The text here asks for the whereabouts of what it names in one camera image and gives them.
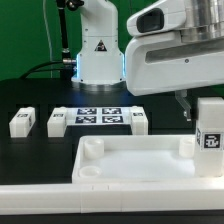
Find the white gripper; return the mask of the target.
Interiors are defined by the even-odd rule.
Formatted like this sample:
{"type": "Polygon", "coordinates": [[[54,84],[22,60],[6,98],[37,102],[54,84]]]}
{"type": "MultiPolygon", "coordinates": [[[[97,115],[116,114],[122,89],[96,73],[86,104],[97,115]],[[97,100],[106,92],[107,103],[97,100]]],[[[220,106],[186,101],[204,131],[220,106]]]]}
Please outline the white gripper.
{"type": "Polygon", "coordinates": [[[224,38],[186,44],[178,32],[135,37],[125,52],[126,83],[135,96],[175,92],[191,121],[187,91],[224,84],[224,38]]]}

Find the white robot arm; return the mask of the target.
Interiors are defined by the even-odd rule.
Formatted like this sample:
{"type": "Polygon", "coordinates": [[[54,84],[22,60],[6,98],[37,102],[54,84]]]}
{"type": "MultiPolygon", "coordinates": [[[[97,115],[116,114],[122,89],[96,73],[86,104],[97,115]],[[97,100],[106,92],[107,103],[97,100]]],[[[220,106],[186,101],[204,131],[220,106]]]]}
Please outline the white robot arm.
{"type": "Polygon", "coordinates": [[[84,0],[82,49],[72,82],[88,90],[125,83],[135,96],[173,91],[192,117],[188,89],[224,84],[224,0],[157,0],[133,14],[118,47],[118,12],[109,0],[84,0]]]}

